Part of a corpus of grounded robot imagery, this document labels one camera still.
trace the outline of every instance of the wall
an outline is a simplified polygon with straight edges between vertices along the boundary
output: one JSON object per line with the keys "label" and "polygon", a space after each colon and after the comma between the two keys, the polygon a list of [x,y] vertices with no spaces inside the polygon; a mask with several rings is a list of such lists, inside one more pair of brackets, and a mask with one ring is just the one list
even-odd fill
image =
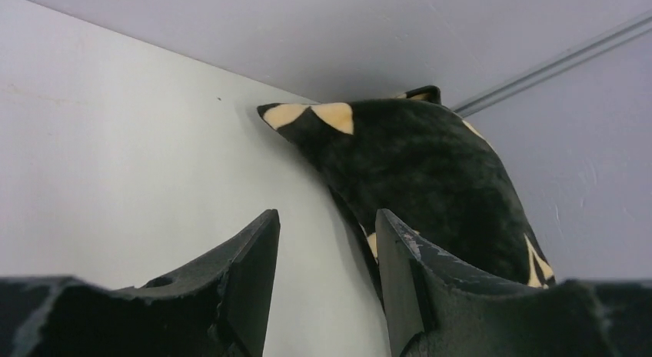
{"label": "wall", "polygon": [[319,102],[434,83],[456,106],[652,0],[31,0]]}
{"label": "wall", "polygon": [[305,99],[22,0],[0,38],[0,275],[140,286],[276,208],[265,355],[388,355],[330,196],[254,110]]}
{"label": "wall", "polygon": [[652,278],[652,33],[468,118],[561,278]]}

